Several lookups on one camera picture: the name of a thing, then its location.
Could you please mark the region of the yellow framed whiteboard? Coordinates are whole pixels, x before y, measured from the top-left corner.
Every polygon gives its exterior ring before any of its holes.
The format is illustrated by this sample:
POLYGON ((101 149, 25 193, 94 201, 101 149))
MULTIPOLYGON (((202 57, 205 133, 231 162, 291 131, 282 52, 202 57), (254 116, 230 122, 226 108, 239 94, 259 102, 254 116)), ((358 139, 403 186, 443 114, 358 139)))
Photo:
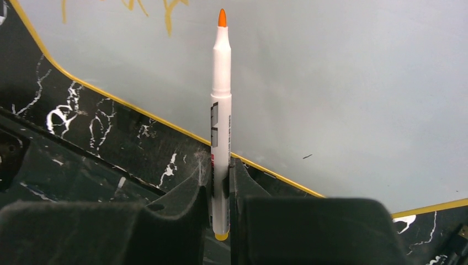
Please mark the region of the yellow framed whiteboard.
POLYGON ((221 9, 231 150, 391 212, 467 205, 466 1, 13 1, 69 78, 207 142, 221 9))

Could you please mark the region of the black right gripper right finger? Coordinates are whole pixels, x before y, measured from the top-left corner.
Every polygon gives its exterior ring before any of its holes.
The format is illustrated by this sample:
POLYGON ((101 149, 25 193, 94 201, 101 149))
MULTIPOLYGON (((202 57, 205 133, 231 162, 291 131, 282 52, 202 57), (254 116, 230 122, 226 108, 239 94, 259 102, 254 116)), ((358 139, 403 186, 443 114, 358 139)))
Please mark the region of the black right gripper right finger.
POLYGON ((272 196, 230 164, 232 264, 408 264, 376 200, 272 196))

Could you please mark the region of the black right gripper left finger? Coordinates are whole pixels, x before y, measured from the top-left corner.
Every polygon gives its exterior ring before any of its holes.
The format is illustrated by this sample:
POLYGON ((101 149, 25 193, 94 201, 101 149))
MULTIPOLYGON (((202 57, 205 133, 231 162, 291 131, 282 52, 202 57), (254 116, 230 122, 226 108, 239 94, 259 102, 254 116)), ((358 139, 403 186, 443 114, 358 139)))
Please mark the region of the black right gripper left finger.
POLYGON ((209 169, 129 202, 15 202, 1 210, 2 264, 202 264, 209 169))

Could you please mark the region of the white orange marker pen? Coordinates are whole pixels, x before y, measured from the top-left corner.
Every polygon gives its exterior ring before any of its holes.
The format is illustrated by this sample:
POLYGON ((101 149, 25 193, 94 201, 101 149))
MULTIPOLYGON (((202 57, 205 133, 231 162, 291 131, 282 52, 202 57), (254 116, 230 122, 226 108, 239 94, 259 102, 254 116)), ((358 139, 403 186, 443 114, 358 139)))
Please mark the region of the white orange marker pen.
POLYGON ((220 10, 213 47, 210 107, 211 206, 215 238, 224 241, 230 230, 229 167, 231 160, 231 46, 227 17, 220 10))

